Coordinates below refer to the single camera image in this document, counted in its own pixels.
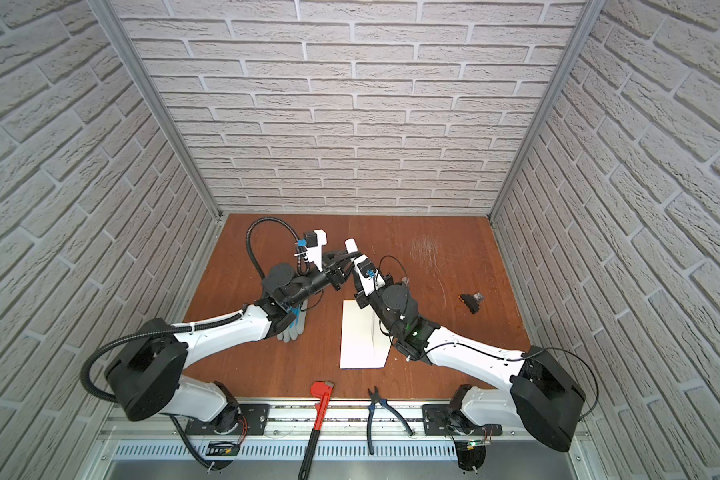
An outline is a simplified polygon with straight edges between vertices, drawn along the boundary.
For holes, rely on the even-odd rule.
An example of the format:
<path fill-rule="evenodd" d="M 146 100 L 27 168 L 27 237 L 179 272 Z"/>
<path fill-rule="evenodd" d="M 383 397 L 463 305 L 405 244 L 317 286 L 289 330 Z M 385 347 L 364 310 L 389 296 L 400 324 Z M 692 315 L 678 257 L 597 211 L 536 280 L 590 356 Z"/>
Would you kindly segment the white glue stick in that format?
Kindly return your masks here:
<path fill-rule="evenodd" d="M 359 251 L 356 241 L 354 239 L 351 239 L 351 238 L 346 239 L 345 247 L 346 247 L 346 254 L 347 254 L 348 258 L 355 259 L 361 255 L 361 252 Z"/>

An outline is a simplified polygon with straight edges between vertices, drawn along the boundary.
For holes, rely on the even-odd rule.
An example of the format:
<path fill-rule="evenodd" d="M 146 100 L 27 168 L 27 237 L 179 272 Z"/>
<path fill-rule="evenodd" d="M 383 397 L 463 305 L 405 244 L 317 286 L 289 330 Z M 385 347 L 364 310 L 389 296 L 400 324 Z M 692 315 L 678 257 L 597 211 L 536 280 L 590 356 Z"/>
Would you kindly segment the cream envelope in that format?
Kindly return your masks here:
<path fill-rule="evenodd" d="M 381 369 L 387 362 L 389 338 L 379 327 L 379 318 L 370 306 L 360 308 L 345 300 L 342 311 L 340 368 Z"/>

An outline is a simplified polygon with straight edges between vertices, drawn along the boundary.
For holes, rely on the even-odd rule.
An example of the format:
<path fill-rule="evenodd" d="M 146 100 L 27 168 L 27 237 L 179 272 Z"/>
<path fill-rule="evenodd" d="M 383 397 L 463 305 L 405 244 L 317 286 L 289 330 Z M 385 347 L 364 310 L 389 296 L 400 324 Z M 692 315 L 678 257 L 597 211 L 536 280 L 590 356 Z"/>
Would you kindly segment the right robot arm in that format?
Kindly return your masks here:
<path fill-rule="evenodd" d="M 507 350 L 452 332 L 422 316 L 408 286 L 379 273 L 368 259 L 354 266 L 353 280 L 359 306 L 373 309 L 407 360 L 460 371 L 506 398 L 498 407 L 483 399 L 481 389 L 467 386 L 453 398 L 456 418 L 475 427 L 518 425 L 553 450 L 570 450 L 586 394 L 547 349 Z"/>

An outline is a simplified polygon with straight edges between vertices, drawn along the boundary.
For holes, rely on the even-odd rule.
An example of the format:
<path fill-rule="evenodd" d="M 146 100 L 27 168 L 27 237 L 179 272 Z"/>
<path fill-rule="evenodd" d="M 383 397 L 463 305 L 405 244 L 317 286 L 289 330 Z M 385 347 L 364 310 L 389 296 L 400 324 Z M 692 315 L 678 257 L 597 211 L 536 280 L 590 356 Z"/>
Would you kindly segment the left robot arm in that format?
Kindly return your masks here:
<path fill-rule="evenodd" d="M 340 289 L 358 252 L 330 252 L 322 268 L 299 276 L 281 263 L 262 279 L 262 297 L 236 312 L 207 320 L 169 325 L 146 322 L 107 366 L 105 378 L 114 402 L 131 421 L 154 415 L 193 418 L 223 433 L 241 416 L 239 403 L 220 382 L 201 382 L 184 374 L 196 362 L 237 345 L 272 338 L 286 330 L 309 297 L 328 286 Z"/>

